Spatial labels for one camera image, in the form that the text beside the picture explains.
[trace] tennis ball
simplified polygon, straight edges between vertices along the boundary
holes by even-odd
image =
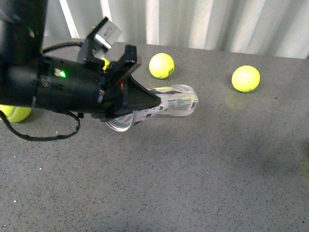
[[[170,55],[166,53],[158,53],[154,55],[149,62],[149,71],[159,79],[169,77],[174,71],[174,61]]]
[[[103,59],[105,61],[105,64],[104,64],[104,67],[103,67],[103,70],[106,71],[107,67],[109,66],[110,62],[108,59],[106,59],[105,57],[103,57]]]
[[[11,105],[0,105],[0,110],[4,112],[9,122],[20,122],[29,116],[31,108],[17,107]]]
[[[250,92],[260,83],[260,73],[252,66],[245,65],[235,70],[232,76],[232,84],[240,92]]]

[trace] screw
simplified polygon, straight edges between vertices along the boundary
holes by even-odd
[[[48,83],[47,81],[44,81],[44,82],[42,83],[42,86],[45,87],[45,88],[47,88],[47,87],[49,87],[49,83]]]

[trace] green led light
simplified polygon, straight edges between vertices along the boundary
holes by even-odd
[[[61,71],[59,75],[60,75],[61,77],[63,77],[63,78],[66,78],[66,74],[65,74],[64,71]]]

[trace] black cable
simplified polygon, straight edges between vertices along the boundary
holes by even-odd
[[[83,45],[83,42],[66,42],[66,43],[62,43],[62,44],[60,43],[60,44],[56,44],[56,45],[45,48],[43,50],[43,54],[50,52],[50,51],[53,51],[53,50],[56,50],[56,49],[59,49],[59,48],[63,48],[63,47],[69,47],[69,46],[81,47],[82,45]]]
[[[21,139],[27,140],[27,141],[36,141],[36,142],[42,142],[42,141],[53,141],[53,140],[60,140],[60,139],[67,139],[73,135],[75,135],[80,126],[81,123],[79,121],[78,116],[76,116],[75,114],[71,113],[70,111],[64,111],[64,112],[60,112],[62,114],[68,115],[70,117],[73,117],[77,122],[78,122],[78,126],[75,128],[75,131],[72,132],[71,134],[68,135],[57,135],[57,136],[53,136],[53,137],[32,137],[26,134],[21,134],[19,132],[17,132],[10,124],[9,120],[6,118],[6,115],[4,114],[4,112],[2,112],[0,110],[0,118],[3,120],[4,124],[6,125],[6,127],[16,136],[18,136]]]

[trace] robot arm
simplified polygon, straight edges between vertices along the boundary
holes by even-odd
[[[119,34],[108,18],[82,44],[44,50],[79,45],[76,62],[41,53],[46,9],[46,0],[0,1],[0,104],[38,107],[70,116],[74,115],[71,112],[80,117],[89,113],[103,122],[160,104],[159,97],[131,76],[140,66],[135,46],[125,46],[123,56],[103,70],[101,58]]]

